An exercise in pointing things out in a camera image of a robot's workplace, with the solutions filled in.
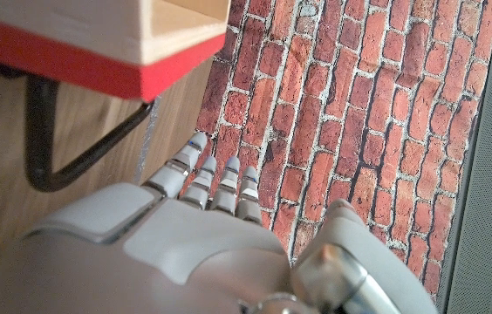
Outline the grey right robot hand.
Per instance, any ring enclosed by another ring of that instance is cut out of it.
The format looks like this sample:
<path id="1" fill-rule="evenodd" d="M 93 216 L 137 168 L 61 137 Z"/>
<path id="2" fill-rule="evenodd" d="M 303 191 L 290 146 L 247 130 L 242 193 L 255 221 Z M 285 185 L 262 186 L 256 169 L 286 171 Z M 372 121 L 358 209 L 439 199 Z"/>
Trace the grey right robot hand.
<path id="1" fill-rule="evenodd" d="M 0 313 L 433 313 L 414 273 L 343 199 L 294 263 L 262 225 L 253 167 L 217 187 L 196 133 L 144 184 L 46 216 L 0 258 Z"/>

